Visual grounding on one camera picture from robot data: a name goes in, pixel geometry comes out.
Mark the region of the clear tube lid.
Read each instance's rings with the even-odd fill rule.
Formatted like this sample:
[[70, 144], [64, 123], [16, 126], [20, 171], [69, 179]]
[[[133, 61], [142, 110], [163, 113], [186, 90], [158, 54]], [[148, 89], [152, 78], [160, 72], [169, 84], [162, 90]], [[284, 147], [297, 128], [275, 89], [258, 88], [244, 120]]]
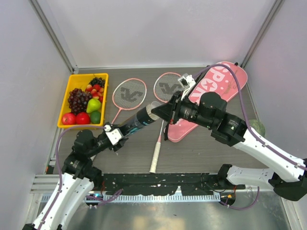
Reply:
[[147, 111], [147, 113], [148, 113], [148, 114], [151, 114], [151, 113], [152, 113], [152, 110], [155, 109], [155, 108], [157, 108], [157, 107], [159, 107], [160, 105], [161, 105], [161, 103], [158, 102], [158, 101], [153, 101], [152, 103], [148, 104], [148, 105], [146, 106], [146, 111]]

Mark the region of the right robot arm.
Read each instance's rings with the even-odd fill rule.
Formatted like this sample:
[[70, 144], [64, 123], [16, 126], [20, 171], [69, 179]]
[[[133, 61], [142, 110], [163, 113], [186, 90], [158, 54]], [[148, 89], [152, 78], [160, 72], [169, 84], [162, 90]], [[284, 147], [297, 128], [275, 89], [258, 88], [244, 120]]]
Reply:
[[226, 112], [227, 102], [217, 93], [204, 93], [199, 104], [180, 96], [180, 92], [176, 92], [169, 102], [152, 109], [152, 113], [169, 124], [183, 119], [205, 127], [211, 130], [216, 141], [241, 150], [266, 165], [265, 169], [250, 169], [223, 164], [217, 176], [221, 188], [258, 186], [272, 189], [291, 201], [298, 201], [307, 194], [306, 160], [294, 158], [244, 120]]

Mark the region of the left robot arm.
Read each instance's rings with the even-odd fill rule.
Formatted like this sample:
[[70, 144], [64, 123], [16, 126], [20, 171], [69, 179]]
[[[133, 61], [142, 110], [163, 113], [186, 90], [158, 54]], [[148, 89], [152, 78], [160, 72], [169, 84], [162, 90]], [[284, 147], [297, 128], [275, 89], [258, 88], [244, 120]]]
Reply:
[[65, 230], [79, 205], [91, 191], [102, 187], [102, 171], [93, 166], [92, 156], [126, 141], [120, 129], [112, 124], [102, 127], [95, 137], [91, 130], [80, 130], [71, 154], [59, 168], [59, 181], [44, 209], [25, 230]]

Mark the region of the black shuttlecock tube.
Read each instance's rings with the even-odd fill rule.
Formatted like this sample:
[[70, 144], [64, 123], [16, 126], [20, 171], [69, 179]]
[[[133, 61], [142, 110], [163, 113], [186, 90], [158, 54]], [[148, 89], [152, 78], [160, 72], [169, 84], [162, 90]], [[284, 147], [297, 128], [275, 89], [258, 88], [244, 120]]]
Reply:
[[127, 126], [127, 130], [129, 132], [128, 136], [130, 136], [135, 132], [157, 121], [158, 119], [159, 117], [156, 116], [155, 114], [153, 113], [148, 114], [146, 111], [146, 107], [144, 107], [143, 109], [139, 110], [135, 115], [131, 116], [121, 124]]

